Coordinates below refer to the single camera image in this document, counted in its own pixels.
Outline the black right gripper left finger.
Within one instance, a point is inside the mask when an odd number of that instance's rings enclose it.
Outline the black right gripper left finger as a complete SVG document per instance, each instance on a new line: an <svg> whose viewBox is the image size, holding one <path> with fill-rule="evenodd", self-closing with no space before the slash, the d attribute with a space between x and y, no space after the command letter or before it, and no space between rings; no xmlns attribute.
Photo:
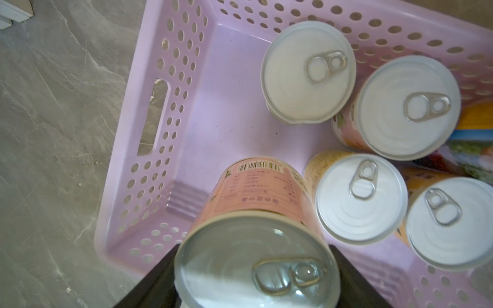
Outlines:
<svg viewBox="0 0 493 308"><path fill-rule="evenodd" d="M142 281L114 307L180 307L181 299L174 285L174 260L178 248L179 245L175 245Z"/></svg>

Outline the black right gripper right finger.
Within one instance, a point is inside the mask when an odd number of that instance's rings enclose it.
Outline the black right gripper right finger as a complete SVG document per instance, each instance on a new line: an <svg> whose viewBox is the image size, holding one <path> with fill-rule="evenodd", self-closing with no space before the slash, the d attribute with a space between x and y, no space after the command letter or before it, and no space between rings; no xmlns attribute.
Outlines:
<svg viewBox="0 0 493 308"><path fill-rule="evenodd" d="M329 245L329 249L340 270L341 294L337 308L392 308L335 245Z"/></svg>

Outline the yellow can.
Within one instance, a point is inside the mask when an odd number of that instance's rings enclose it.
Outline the yellow can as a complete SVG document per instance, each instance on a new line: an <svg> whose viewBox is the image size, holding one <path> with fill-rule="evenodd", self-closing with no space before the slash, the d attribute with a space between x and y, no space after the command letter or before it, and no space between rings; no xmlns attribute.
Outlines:
<svg viewBox="0 0 493 308"><path fill-rule="evenodd" d="M404 178L380 156L322 151L307 162L302 176L320 224L340 242L371 245L392 235L404 221Z"/></svg>

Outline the pink can with pull tab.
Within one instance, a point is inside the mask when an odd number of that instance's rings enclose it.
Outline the pink can with pull tab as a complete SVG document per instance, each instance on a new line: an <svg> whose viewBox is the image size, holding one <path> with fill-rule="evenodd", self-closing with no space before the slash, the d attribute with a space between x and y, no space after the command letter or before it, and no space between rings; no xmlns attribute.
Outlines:
<svg viewBox="0 0 493 308"><path fill-rule="evenodd" d="M220 176L174 262L187 307L336 307L340 271L301 175L248 157Z"/></svg>

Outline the yellow pineapple can pull tab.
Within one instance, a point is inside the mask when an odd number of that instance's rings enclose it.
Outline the yellow pineapple can pull tab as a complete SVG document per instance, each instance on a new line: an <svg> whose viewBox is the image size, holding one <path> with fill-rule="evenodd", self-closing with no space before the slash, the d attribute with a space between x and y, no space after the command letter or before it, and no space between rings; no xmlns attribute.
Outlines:
<svg viewBox="0 0 493 308"><path fill-rule="evenodd" d="M408 210L397 237L424 262L451 272L492 260L492 186L481 180L400 166Z"/></svg>

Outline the blue mixed congee can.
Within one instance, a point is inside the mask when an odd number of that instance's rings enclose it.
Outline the blue mixed congee can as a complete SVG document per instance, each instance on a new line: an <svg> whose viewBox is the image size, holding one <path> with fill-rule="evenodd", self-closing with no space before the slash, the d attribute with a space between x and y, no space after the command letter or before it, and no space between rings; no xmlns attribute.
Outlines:
<svg viewBox="0 0 493 308"><path fill-rule="evenodd" d="M450 138L415 163L492 184L492 98L464 107Z"/></svg>

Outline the green label can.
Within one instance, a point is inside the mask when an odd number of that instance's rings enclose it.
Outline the green label can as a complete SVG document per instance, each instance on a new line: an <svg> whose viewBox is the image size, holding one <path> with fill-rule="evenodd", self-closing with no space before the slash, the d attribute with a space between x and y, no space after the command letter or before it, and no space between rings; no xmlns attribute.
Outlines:
<svg viewBox="0 0 493 308"><path fill-rule="evenodd" d="M348 102L356 83L356 57L335 27L303 21L269 45L261 65L267 109L287 125L319 124Z"/></svg>

